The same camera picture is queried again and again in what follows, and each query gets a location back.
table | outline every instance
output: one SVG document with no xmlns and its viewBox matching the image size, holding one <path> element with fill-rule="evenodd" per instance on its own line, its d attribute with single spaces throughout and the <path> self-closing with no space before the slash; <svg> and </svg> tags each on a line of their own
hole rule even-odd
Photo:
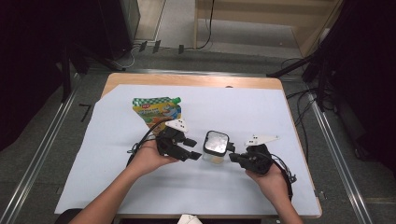
<svg viewBox="0 0 396 224">
<path fill-rule="evenodd" d="M 110 75 L 55 213 L 86 206 L 120 173 L 129 158 L 126 151 L 148 129 L 132 110 L 131 102 L 135 97 L 158 96 L 181 98 L 182 118 L 189 125 L 186 137 L 197 141 L 197 146 L 186 148 L 188 150 L 202 152 L 205 133 L 212 129 L 227 133 L 238 153 L 245 151 L 244 142 L 254 133 L 279 135 L 279 140 L 267 146 L 297 175 L 298 180 L 292 185 L 292 202 L 297 212 L 302 217 L 321 215 L 280 81 L 199 74 Z M 250 108 L 248 116 L 238 118 L 233 110 L 214 110 L 214 105 L 230 108 L 238 102 L 254 110 Z M 235 106 L 234 111 L 238 111 L 238 107 L 242 108 Z M 254 181 L 226 156 L 221 165 L 187 160 L 141 177 L 126 196 L 118 216 L 178 218 L 186 213 L 200 218 L 276 215 Z"/>
<path fill-rule="evenodd" d="M 303 57 L 312 53 L 323 31 L 338 17 L 342 0 L 216 0 L 213 20 L 287 25 Z M 210 19 L 212 0 L 195 0 L 194 47 L 198 19 Z"/>
</svg>

white tabletop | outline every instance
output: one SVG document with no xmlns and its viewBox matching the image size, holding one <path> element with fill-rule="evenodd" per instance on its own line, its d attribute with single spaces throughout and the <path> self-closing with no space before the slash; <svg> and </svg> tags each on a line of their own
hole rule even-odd
<svg viewBox="0 0 396 224">
<path fill-rule="evenodd" d="M 85 207 L 124 169 L 130 156 L 126 151 L 149 129 L 132 110 L 132 100 L 163 96 L 181 98 L 182 118 L 189 126 L 186 137 L 197 141 L 194 148 L 183 146 L 187 150 L 202 153 L 211 130 L 227 133 L 237 153 L 245 152 L 244 142 L 253 134 L 278 135 L 279 140 L 267 146 L 296 174 L 293 205 L 300 216 L 321 215 L 282 90 L 145 85 L 119 85 L 95 105 L 56 214 Z M 276 210 L 244 169 L 226 155 L 222 164 L 180 161 L 141 177 L 118 214 L 260 217 L 276 215 Z"/>
</svg>

snack bag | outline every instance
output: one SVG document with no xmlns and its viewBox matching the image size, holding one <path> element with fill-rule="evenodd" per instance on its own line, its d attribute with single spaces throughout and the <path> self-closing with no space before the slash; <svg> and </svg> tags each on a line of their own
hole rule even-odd
<svg viewBox="0 0 396 224">
<path fill-rule="evenodd" d="M 149 128 L 164 119 L 180 119 L 181 107 L 178 105 L 179 97 L 171 99 L 169 97 L 160 98 L 134 98 L 132 101 L 133 110 L 142 118 Z M 162 123 L 155 128 L 152 133 L 157 135 L 165 128 Z"/>
</svg>

person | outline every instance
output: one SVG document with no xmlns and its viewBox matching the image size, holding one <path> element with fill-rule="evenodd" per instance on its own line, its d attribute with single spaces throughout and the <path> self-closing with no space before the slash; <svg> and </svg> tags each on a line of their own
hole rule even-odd
<svg viewBox="0 0 396 224">
<path fill-rule="evenodd" d="M 160 155 L 156 141 L 147 141 L 116 179 L 78 212 L 70 223 L 111 223 L 129 189 L 139 177 L 177 161 L 175 158 Z M 266 175 L 257 175 L 250 171 L 246 171 L 246 174 L 259 185 L 284 223 L 303 223 L 290 202 L 286 182 L 277 166 L 272 165 Z"/>
</svg>

human hand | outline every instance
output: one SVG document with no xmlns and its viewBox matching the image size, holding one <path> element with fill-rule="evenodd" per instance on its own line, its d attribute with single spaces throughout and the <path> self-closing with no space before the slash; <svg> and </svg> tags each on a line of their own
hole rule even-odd
<svg viewBox="0 0 396 224">
<path fill-rule="evenodd" d="M 128 170 L 134 170 L 139 176 L 153 172 L 159 167 L 178 161 L 170 156 L 162 156 L 158 152 L 157 142 L 150 140 L 145 142 L 139 150 L 137 150 L 134 159 L 128 165 Z"/>
<path fill-rule="evenodd" d="M 280 169 L 275 164 L 271 165 L 265 175 L 258 175 L 249 170 L 246 170 L 246 174 L 259 185 L 262 194 L 271 203 L 275 203 L 279 199 L 289 199 L 288 186 Z"/>
</svg>

